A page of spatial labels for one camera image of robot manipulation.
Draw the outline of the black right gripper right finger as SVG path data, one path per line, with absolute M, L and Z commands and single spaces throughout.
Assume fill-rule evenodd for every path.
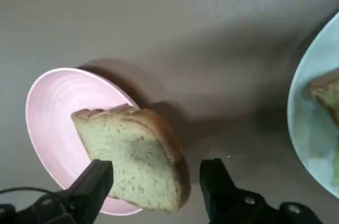
M 200 186 L 210 223 L 320 223 L 304 204 L 283 202 L 275 209 L 260 194 L 239 189 L 219 158 L 201 162 Z

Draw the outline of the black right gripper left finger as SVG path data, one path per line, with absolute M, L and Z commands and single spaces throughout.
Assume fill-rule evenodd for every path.
M 66 190 L 52 192 L 37 187 L 1 190 L 1 195 L 19 191 L 42 193 L 20 211 L 12 204 L 1 204 L 1 223 L 94 223 L 112 185 L 112 162 L 95 159 Z

